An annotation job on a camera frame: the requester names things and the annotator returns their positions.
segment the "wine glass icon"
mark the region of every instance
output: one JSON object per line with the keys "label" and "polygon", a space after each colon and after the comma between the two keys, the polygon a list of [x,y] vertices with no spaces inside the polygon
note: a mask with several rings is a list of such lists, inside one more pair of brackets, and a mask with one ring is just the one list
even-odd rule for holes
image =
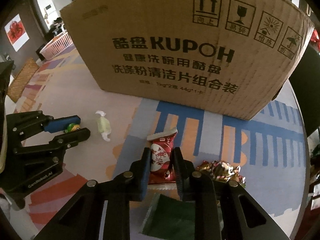
{"label": "wine glass icon", "polygon": [[235,21],[235,22],[244,25],[244,23],[241,21],[241,18],[242,18],[242,17],[245,17],[245,15],[247,14],[247,8],[238,5],[237,14],[238,14],[238,16],[240,17],[240,19],[237,20],[237,21]]}

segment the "gold foil wrapper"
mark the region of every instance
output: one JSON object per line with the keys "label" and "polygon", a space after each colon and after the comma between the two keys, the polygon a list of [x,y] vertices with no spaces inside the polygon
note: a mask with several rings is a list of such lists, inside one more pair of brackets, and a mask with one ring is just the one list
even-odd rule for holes
{"label": "gold foil wrapper", "polygon": [[225,161],[214,161],[212,163],[203,161],[201,165],[196,167],[197,171],[207,174],[212,180],[226,183],[233,179],[239,182],[242,187],[245,187],[245,177],[239,174],[240,169],[240,166],[233,167]]}

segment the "umbrella icon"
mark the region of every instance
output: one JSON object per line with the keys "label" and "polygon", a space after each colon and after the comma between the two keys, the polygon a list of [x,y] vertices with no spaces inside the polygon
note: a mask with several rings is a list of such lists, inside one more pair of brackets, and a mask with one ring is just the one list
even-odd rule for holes
{"label": "umbrella icon", "polygon": [[288,47],[289,49],[290,49],[290,47],[291,47],[291,44],[297,46],[297,42],[296,42],[296,39],[295,39],[294,37],[289,37],[289,38],[287,38],[287,40],[290,41],[290,44],[287,45],[287,47]]}

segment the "cardboard box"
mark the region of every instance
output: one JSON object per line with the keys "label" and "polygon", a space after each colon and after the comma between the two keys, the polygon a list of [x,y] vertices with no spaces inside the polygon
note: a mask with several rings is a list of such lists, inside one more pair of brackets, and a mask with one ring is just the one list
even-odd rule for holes
{"label": "cardboard box", "polygon": [[246,120],[313,30],[287,0],[75,0],[61,15],[101,89]]}

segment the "white candy wrapper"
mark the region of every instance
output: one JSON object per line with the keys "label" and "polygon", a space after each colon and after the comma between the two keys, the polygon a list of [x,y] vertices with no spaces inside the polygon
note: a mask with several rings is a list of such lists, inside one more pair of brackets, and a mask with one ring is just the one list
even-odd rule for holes
{"label": "white candy wrapper", "polygon": [[97,119],[98,132],[101,133],[101,136],[105,141],[109,142],[110,139],[108,138],[108,135],[111,133],[111,126],[109,120],[105,118],[106,113],[97,111],[96,114],[100,115]]}

